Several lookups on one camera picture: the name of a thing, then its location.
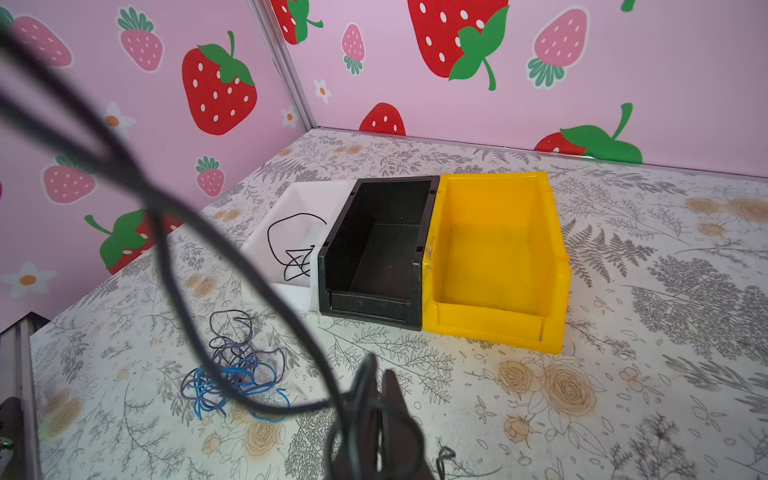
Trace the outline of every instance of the green strawberry leaf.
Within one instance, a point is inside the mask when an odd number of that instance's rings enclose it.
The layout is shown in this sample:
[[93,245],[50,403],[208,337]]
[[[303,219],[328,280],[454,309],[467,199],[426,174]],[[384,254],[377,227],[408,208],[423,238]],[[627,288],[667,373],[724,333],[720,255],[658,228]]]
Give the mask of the green strawberry leaf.
[[131,26],[122,18],[118,18],[118,25],[120,25],[124,30],[133,30]]
[[200,51],[203,52],[205,58],[212,61],[216,65],[219,65],[219,67],[232,60],[230,54],[228,54],[227,51],[221,47],[221,45],[210,43],[208,45],[198,45],[197,47],[200,49]]
[[562,128],[560,133],[563,134],[565,140],[571,142],[577,147],[586,149],[592,149],[599,144],[607,144],[611,142],[611,136],[605,133],[600,127],[594,125],[581,125],[580,127]]
[[101,244],[99,255],[104,261],[104,265],[109,269],[117,265],[120,258],[123,257],[123,247],[120,245],[120,239],[109,237]]
[[10,28],[13,23],[13,15],[7,8],[0,7],[0,27]]
[[120,236],[125,233],[136,233],[136,229],[144,222],[144,211],[136,210],[129,214],[121,215],[114,221],[112,236]]
[[232,58],[221,65],[221,83],[232,83],[235,78],[239,78],[246,85],[253,85],[253,78],[250,76],[248,67],[242,61]]
[[128,28],[126,28],[126,30],[138,30],[138,25],[134,25],[134,21],[131,16],[122,8],[120,9],[120,16],[123,18],[123,21],[128,24]]
[[483,57],[489,56],[502,44],[502,40],[504,40],[504,33],[507,29],[508,10],[509,5],[505,6],[504,8],[500,8],[498,12],[490,17],[488,23],[486,23],[485,27],[482,29],[481,37],[482,50],[484,53]]
[[476,74],[480,68],[483,58],[475,55],[464,55],[451,68],[451,74],[448,76],[449,80],[459,79],[465,80]]
[[299,23],[306,22],[306,18],[310,16],[310,0],[288,0],[288,12],[296,20],[296,26]]
[[643,163],[643,154],[640,149],[625,141],[611,140],[607,143],[595,144],[588,147],[585,154],[601,160],[624,161],[632,164]]
[[136,8],[130,7],[128,14],[131,16],[132,25],[135,25],[137,30],[141,30],[141,22],[139,21],[139,16],[136,15]]

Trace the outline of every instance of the table surface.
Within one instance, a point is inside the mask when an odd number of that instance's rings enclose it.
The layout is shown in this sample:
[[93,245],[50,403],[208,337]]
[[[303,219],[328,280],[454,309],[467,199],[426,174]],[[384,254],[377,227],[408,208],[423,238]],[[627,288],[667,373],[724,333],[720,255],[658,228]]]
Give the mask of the table surface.
[[[346,388],[367,352],[394,369],[447,478],[768,475],[768,185],[759,181],[315,130],[203,215],[242,244],[292,181],[549,173],[573,280],[563,353],[307,315]],[[186,227],[175,271],[205,331],[214,310],[256,318],[280,346],[292,401],[324,388],[307,355]],[[53,478],[322,475],[330,411],[270,424],[227,406],[194,418],[178,389],[199,365],[154,251],[31,340],[41,468]]]

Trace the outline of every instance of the black cable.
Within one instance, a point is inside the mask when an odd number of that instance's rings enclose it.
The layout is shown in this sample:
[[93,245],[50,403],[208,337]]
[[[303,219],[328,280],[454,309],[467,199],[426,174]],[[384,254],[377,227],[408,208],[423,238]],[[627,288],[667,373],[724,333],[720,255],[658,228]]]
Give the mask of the black cable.
[[[165,192],[152,186],[145,176],[139,170],[137,163],[128,152],[127,148],[118,140],[93,111],[82,101],[74,90],[66,86],[65,83],[55,74],[47,70],[37,59],[32,57],[25,48],[19,44],[6,29],[0,28],[0,47],[2,47],[8,56],[17,63],[22,70],[30,73],[36,78],[48,91],[55,94],[55,97],[64,104],[64,106],[80,121],[87,125],[108,147],[106,158],[103,160],[96,154],[93,154],[87,148],[68,140],[59,134],[45,122],[30,115],[24,109],[20,108],[14,101],[8,98],[0,91],[0,113],[10,120],[10,123],[17,127],[23,133],[30,137],[38,139],[41,143],[49,147],[73,154],[77,159],[83,161],[96,173],[102,175],[126,190],[138,195],[147,207],[148,216],[152,234],[155,238],[157,247],[158,267],[161,273],[163,284],[170,297],[170,302],[177,311],[181,326],[190,340],[192,350],[197,355],[202,366],[210,379],[216,384],[220,391],[228,398],[239,402],[247,409],[256,412],[263,412],[273,415],[295,415],[303,412],[310,412],[317,409],[324,409],[333,406],[336,410],[337,420],[332,426],[335,438],[338,432],[341,432],[343,445],[349,443],[350,429],[359,428],[359,424],[352,424],[348,421],[348,414],[345,410],[345,398],[336,380],[333,371],[323,351],[312,338],[309,330],[302,324],[296,314],[275,294],[270,288],[268,282],[259,274],[253,265],[247,261],[226,239],[224,239],[206,220],[197,215],[196,212],[186,207],[179,200]],[[169,212],[182,219],[190,228],[197,231],[207,243],[218,250],[224,259],[226,259],[235,269],[237,269],[252,287],[270,304],[276,313],[283,318],[290,330],[304,346],[316,364],[326,388],[329,391],[330,400],[321,400],[310,402],[297,406],[280,407],[261,402],[256,402],[232,386],[224,377],[218,365],[208,356],[202,340],[197,334],[194,321],[188,311],[184,298],[181,295],[179,286],[173,275],[173,264],[170,258],[170,250],[165,237],[161,212]],[[364,368],[360,376],[370,375],[370,371]],[[365,383],[358,383],[357,389],[366,388]],[[424,438],[418,425],[406,414],[394,409],[389,404],[379,399],[370,399],[366,401],[365,393],[353,390],[351,397],[358,399],[355,401],[355,412],[353,417],[359,418],[359,410],[364,409],[366,405],[370,408],[380,410],[383,414],[392,415],[398,422],[401,422],[406,428],[411,430],[417,440],[419,455],[414,462],[410,462],[407,468],[400,469],[398,475],[393,478],[410,478],[419,468],[424,455]]]

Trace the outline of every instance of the pink strawberry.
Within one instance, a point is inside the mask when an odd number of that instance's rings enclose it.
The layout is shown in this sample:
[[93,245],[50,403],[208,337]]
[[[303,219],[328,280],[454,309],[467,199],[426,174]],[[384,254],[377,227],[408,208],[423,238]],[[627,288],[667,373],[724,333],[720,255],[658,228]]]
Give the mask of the pink strawberry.
[[57,204],[72,204],[96,188],[93,171],[74,155],[56,155],[56,163],[43,172],[43,185],[48,197]]
[[136,9],[130,7],[126,12],[120,9],[118,25],[125,29],[120,34],[123,50],[145,71],[156,71],[163,60],[163,42],[152,33],[154,24],[147,20],[142,12],[136,14]]
[[557,17],[538,34],[533,50],[536,58],[528,62],[528,78],[536,88],[550,88],[565,78],[570,67],[584,53],[587,43],[587,12],[572,8]]
[[216,197],[224,186],[224,172],[219,170],[219,162],[213,157],[197,160],[197,185],[208,197]]
[[341,48],[346,54],[346,69],[353,75],[359,75],[362,72],[362,60],[366,57],[366,46],[362,44],[362,34],[356,23],[346,26],[344,36],[341,37]]
[[72,52],[67,45],[35,17],[23,15],[14,19],[7,8],[0,7],[0,28],[9,28],[11,34],[47,66],[63,68],[72,65]]

